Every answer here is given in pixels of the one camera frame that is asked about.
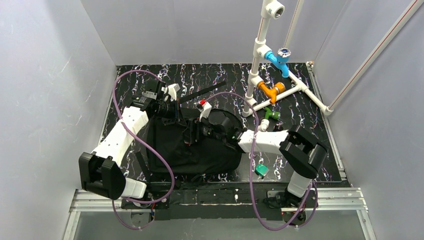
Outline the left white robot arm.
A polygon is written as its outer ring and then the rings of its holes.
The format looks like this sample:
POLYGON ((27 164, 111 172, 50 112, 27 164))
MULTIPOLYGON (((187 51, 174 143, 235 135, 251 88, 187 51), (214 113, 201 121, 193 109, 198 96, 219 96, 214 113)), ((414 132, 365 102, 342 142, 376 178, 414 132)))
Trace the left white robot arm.
POLYGON ((154 117, 173 118, 177 114, 180 85, 166 85, 158 79, 148 80, 144 91, 131 98, 129 105, 118 110, 118 121, 110 133, 91 152, 83 152, 78 159, 83 190, 117 200, 141 200, 147 183, 124 176, 120 167, 128 148, 154 117))

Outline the teal eraser block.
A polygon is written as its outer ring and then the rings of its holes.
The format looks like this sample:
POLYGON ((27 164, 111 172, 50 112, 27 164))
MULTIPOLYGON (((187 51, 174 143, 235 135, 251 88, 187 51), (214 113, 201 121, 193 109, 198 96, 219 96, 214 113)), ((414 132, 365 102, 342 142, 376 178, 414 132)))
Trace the teal eraser block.
POLYGON ((258 164, 255 169, 254 172, 260 176, 261 178, 264 178, 268 172, 269 172, 269 168, 263 164, 258 164))

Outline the black student backpack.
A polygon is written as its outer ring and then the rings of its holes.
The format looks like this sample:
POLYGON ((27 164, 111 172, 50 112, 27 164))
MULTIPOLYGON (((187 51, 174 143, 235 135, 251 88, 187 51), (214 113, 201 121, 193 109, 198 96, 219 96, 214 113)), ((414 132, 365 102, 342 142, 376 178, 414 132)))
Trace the black student backpack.
MULTIPOLYGON (((193 94, 178 98, 178 102, 181 105, 224 85, 226 85, 225 81, 219 82, 193 94)), ((207 144, 213 142, 211 139, 205 139, 192 145, 184 143, 186 121, 199 118, 200 111, 196 107, 180 107, 180 109, 183 115, 181 123, 164 125, 162 118, 159 116, 150 120, 144 141, 166 160, 174 175, 187 176, 190 182, 199 181, 201 176, 212 176, 234 171, 239 166, 243 153, 224 150, 223 155, 220 155, 219 150, 221 150, 221 147, 206 148, 207 144)), ((233 113, 216 108, 212 109, 210 113, 213 110, 228 112, 232 122, 236 126, 245 129, 241 120, 233 113)))

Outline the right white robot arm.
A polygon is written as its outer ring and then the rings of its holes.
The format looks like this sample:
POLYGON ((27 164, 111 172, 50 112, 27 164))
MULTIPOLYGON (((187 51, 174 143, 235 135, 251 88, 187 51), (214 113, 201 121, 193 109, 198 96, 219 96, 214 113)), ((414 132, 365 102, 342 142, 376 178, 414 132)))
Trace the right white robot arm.
POLYGON ((208 116, 201 114, 195 119, 194 142, 211 139, 207 150, 221 147, 219 155, 224 151, 250 154, 266 152, 281 155, 294 170, 289 184, 284 191, 284 200, 291 204, 300 202, 306 195, 308 187, 319 175, 328 154, 327 146, 317 137, 300 125, 289 130, 257 132, 241 128, 232 121, 226 111, 214 109, 208 116))

